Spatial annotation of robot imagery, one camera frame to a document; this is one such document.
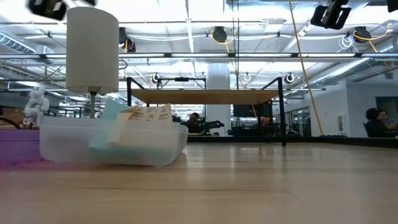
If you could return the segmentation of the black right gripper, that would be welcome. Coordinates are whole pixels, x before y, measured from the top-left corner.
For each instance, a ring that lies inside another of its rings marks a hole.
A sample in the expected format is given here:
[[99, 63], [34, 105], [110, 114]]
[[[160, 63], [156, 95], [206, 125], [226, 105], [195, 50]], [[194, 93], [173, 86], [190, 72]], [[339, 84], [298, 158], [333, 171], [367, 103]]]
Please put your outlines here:
[[342, 29], [351, 12], [350, 7], [343, 7], [347, 3], [348, 0], [331, 0], [327, 6], [317, 6], [310, 19], [311, 25], [325, 29]]

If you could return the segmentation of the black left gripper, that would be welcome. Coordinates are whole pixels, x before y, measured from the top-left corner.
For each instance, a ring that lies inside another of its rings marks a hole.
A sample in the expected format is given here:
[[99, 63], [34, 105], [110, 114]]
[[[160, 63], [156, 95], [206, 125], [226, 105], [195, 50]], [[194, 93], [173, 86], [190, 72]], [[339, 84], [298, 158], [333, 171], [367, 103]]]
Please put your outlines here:
[[[95, 6], [96, 0], [83, 0]], [[67, 5], [62, 0], [28, 0], [27, 8], [36, 16], [62, 21], [67, 13]]]

